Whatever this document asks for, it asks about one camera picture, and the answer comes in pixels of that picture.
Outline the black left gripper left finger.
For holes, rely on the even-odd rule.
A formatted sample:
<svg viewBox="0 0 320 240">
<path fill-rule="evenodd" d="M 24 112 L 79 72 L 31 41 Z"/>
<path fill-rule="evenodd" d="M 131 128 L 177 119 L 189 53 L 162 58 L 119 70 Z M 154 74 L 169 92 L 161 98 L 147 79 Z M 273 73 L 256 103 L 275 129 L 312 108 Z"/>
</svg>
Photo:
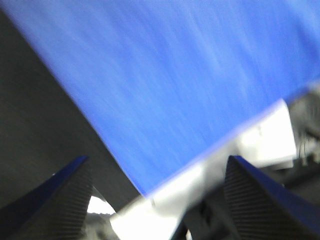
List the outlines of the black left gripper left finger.
<svg viewBox="0 0 320 240">
<path fill-rule="evenodd" d="M 78 239 L 92 190 L 89 160 L 79 156 L 43 184 L 0 209 L 0 238 Z"/>
</svg>

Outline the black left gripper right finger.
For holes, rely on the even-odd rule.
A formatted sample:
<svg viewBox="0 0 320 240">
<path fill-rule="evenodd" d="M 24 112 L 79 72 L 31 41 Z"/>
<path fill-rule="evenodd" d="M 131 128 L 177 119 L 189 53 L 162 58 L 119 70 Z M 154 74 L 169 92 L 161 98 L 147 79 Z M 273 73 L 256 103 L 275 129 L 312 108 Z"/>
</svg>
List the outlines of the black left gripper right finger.
<svg viewBox="0 0 320 240">
<path fill-rule="evenodd" d="M 242 240 L 318 240 L 320 209 L 290 192 L 243 157 L 228 157 L 226 203 Z"/>
</svg>

